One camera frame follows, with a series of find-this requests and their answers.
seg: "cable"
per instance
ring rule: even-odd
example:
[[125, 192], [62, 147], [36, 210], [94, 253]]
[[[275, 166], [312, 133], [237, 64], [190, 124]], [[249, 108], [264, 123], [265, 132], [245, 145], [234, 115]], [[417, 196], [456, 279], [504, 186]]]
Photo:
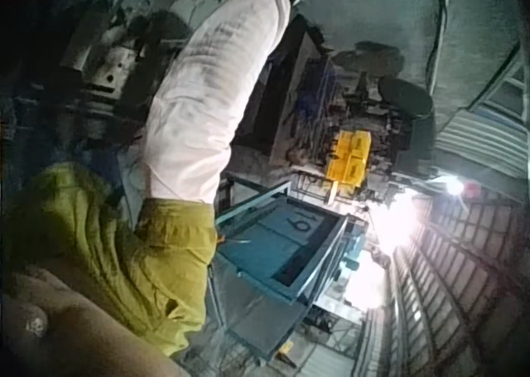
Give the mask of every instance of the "cable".
[[425, 68], [426, 88], [429, 95], [434, 93], [436, 86], [436, 77], [441, 56], [441, 45], [443, 42], [443, 35], [447, 29], [448, 5], [449, 0], [438, 0], [437, 31]]

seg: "white sleeve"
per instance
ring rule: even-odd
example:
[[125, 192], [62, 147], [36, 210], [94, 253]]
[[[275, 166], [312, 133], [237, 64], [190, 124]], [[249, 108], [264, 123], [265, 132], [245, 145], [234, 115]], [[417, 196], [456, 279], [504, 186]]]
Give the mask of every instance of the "white sleeve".
[[213, 203], [230, 142], [289, 0], [228, 0], [172, 63], [147, 120], [147, 196]]

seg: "hand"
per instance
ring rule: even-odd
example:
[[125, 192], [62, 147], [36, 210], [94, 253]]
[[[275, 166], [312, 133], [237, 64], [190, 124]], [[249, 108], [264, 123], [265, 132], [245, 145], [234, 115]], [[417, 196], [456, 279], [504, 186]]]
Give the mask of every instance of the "hand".
[[187, 375], [46, 270], [29, 268], [7, 283], [2, 343], [29, 375]]

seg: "yellow block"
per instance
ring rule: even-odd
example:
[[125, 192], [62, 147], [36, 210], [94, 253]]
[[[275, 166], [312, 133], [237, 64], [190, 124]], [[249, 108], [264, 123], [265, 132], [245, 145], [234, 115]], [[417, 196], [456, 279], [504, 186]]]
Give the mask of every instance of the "yellow block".
[[368, 131], [341, 130], [335, 145], [335, 158], [328, 164], [325, 177], [341, 184], [360, 186], [366, 172], [372, 137]]

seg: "corrugated metal wall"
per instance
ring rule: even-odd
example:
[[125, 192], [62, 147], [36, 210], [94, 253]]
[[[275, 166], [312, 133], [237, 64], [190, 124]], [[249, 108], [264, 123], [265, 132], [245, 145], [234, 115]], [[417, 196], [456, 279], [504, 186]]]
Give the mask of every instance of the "corrugated metal wall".
[[516, 200], [528, 198], [528, 111], [515, 48], [483, 93], [436, 135], [435, 164]]
[[528, 208], [491, 191], [416, 204], [390, 270], [389, 375], [528, 375]]

